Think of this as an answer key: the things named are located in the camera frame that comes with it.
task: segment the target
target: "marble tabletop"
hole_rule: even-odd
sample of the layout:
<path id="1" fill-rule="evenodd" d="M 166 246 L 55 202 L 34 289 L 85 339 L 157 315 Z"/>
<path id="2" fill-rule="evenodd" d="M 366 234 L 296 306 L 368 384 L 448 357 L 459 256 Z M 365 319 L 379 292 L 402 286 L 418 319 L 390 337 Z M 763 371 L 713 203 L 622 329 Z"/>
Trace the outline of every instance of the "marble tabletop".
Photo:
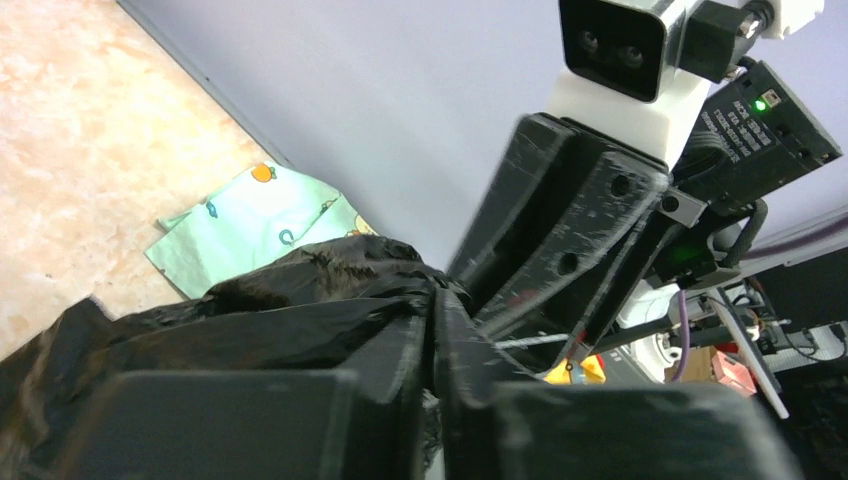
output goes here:
<path id="1" fill-rule="evenodd" d="M 0 2 L 0 358 L 94 295 L 180 296 L 143 252 L 267 154 L 113 0 Z"/>

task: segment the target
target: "green cloth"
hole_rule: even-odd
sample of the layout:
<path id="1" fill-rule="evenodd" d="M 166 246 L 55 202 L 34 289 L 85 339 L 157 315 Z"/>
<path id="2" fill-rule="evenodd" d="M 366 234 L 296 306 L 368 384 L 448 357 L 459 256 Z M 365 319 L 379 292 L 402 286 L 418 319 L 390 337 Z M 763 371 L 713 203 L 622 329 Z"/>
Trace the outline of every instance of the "green cloth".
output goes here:
<path id="1" fill-rule="evenodd" d="M 338 190 L 273 162 L 159 223 L 167 233 L 145 254 L 188 298 L 302 245 L 374 233 Z"/>

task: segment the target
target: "black fabric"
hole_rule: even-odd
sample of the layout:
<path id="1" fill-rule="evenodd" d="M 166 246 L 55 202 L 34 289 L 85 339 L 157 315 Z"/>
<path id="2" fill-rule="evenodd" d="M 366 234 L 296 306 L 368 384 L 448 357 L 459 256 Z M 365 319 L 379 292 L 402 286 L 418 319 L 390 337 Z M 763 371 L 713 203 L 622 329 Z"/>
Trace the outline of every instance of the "black fabric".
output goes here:
<path id="1" fill-rule="evenodd" d="M 0 362 L 0 478 L 43 478 L 96 387 L 116 374 L 332 368 L 389 322 L 428 317 L 436 288 L 465 299 L 409 245 L 363 235 L 115 321 L 85 299 Z"/>

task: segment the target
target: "black plastic bag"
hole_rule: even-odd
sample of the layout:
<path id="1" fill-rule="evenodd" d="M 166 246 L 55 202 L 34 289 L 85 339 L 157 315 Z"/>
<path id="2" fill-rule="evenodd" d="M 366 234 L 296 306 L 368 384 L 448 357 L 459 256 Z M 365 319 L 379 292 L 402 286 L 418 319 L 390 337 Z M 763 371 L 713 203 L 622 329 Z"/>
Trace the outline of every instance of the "black plastic bag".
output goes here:
<path id="1" fill-rule="evenodd" d="M 393 319 L 427 317 L 436 288 L 464 298 L 409 245 L 365 235 L 299 248 L 199 300 L 115 321 L 85 299 L 0 362 L 0 478 L 43 478 L 92 393 L 117 374 L 332 368 Z M 429 460 L 438 432 L 426 433 Z"/>

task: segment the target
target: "white wall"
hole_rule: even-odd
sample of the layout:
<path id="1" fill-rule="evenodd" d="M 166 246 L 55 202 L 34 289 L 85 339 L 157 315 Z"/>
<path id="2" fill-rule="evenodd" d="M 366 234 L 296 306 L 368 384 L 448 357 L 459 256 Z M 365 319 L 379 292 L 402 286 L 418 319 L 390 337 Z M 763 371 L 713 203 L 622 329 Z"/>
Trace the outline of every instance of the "white wall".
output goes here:
<path id="1" fill-rule="evenodd" d="M 445 266 L 562 61 L 557 2 L 122 0 L 272 154 Z M 754 51 L 848 145 L 848 2 Z M 768 201 L 763 236 L 848 203 L 848 160 Z"/>

